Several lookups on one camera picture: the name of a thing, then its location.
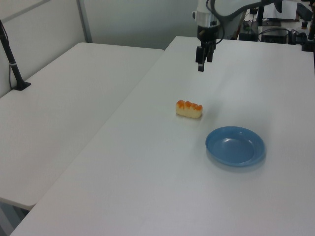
bread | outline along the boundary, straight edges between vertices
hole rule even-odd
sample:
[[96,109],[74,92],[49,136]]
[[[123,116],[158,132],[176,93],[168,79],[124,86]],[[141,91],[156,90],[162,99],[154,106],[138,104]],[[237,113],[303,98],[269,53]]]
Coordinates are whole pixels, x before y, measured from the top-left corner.
[[176,113],[190,118],[199,118],[202,115],[202,106],[180,100],[176,103]]

plate rim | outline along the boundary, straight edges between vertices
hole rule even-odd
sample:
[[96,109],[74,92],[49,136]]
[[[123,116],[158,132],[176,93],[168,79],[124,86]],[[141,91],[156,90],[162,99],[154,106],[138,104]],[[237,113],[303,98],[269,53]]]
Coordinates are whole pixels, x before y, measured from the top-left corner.
[[[215,155],[210,151],[210,148],[208,147],[208,140],[209,140],[210,136],[211,136],[215,131],[218,131],[218,130],[220,130],[220,129],[225,129],[225,128],[232,128],[232,129],[235,129],[235,131],[237,131],[238,129],[239,129],[239,130],[246,130],[246,131],[248,131],[248,132],[254,134],[254,136],[256,136],[256,137],[261,141],[261,143],[262,143],[262,149],[263,149],[262,154],[261,154],[259,157],[255,158],[254,160],[253,160],[253,158],[251,158],[250,160],[245,161],[245,162],[241,162],[241,163],[226,162],[226,161],[223,161],[222,159],[220,159],[219,157],[215,156]],[[217,129],[212,130],[212,131],[208,134],[208,136],[207,136],[207,138],[206,138],[206,149],[207,149],[207,151],[210,153],[210,155],[211,155],[215,160],[219,161],[219,162],[222,163],[222,164],[225,164],[225,165],[228,165],[228,166],[235,166],[235,167],[244,167],[244,166],[251,166],[251,165],[254,165],[254,164],[260,162],[260,161],[261,161],[262,159],[264,159],[264,157],[266,156],[266,146],[265,146],[265,143],[264,143],[263,139],[262,139],[258,134],[256,134],[255,132],[253,132],[252,130],[247,129],[247,128],[243,128],[243,127],[240,127],[240,126],[223,126],[223,127],[219,127],[219,128],[217,128]]]

blue plastic plate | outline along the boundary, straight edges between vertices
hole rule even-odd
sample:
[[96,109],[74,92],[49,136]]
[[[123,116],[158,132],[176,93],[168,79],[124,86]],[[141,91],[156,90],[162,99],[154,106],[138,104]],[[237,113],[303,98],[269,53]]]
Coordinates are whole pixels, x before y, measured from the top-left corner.
[[208,152],[229,166],[249,166],[266,155],[263,140],[249,129],[227,126],[212,131],[206,139]]

orange topping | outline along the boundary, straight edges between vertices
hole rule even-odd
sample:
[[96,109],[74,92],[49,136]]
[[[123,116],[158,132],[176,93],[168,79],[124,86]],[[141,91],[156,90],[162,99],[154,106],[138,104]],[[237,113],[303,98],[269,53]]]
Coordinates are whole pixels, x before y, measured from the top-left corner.
[[181,108],[181,107],[184,107],[185,101],[179,100],[179,101],[177,102],[177,104],[178,104],[178,106],[179,106],[180,108]]
[[191,106],[191,102],[185,102],[185,107],[189,108]]
[[193,108],[195,110],[197,106],[198,106],[197,104],[192,103],[191,108]]
[[197,110],[197,111],[202,110],[202,106],[201,106],[201,105],[197,106],[197,107],[196,107],[196,110]]

white wall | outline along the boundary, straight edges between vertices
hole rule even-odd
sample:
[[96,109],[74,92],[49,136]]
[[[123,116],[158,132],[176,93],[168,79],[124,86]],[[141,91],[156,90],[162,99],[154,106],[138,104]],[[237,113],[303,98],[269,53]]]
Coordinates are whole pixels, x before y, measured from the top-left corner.
[[[3,25],[24,80],[85,41],[76,0],[50,0]],[[8,67],[0,45],[0,97],[9,92]]]
[[165,49],[175,36],[196,37],[198,0],[81,0],[93,43]]

